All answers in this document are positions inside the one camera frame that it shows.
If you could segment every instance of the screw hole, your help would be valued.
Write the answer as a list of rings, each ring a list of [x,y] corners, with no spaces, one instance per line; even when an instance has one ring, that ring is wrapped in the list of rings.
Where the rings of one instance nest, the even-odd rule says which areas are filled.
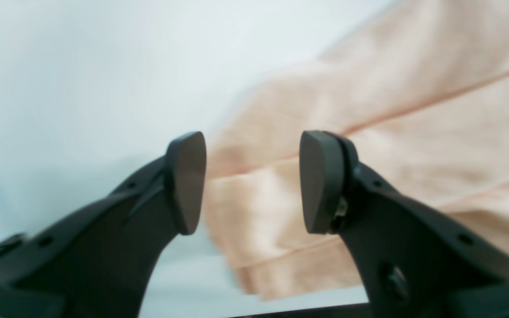
[[[474,244],[475,242],[472,240],[471,237],[469,237],[468,235],[466,234],[460,234],[459,235],[459,240],[461,242],[463,242],[463,244],[466,244],[466,245],[472,245]]]
[[[45,237],[40,242],[38,242],[38,246],[45,247],[45,246],[49,245],[50,243],[52,243],[53,240],[54,239],[52,237]]]

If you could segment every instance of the folded cloth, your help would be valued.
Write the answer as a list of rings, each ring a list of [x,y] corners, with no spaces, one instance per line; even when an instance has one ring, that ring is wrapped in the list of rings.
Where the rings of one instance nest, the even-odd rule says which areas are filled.
[[[402,193],[509,253],[509,1],[405,0],[272,76],[210,145],[206,222],[264,300],[360,284],[338,237],[305,231],[306,129],[349,137]]]

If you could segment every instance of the white backdrop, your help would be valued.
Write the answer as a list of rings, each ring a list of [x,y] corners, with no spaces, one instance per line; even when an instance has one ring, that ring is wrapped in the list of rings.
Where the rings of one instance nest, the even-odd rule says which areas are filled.
[[[0,240],[111,191],[269,72],[315,58],[396,0],[0,0]],[[141,317],[221,318],[364,302],[348,288],[262,303],[202,226],[178,237]]]

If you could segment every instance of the black plastic bracket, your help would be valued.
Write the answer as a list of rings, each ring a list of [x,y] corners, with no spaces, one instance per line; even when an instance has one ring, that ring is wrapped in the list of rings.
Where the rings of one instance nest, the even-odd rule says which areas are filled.
[[[0,243],[0,317],[135,318],[158,256],[198,226],[202,133],[172,141],[107,197]]]
[[[509,317],[509,255],[399,193],[349,139],[305,131],[300,178],[308,232],[343,239],[374,317]]]

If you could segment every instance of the fabric fold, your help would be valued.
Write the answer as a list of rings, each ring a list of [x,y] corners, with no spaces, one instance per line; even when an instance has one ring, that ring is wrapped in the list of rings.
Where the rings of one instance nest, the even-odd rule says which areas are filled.
[[[265,300],[360,283],[337,237],[305,232],[306,129],[349,137],[402,193],[509,253],[509,2],[404,1],[270,78],[230,121],[209,154],[206,221]]]

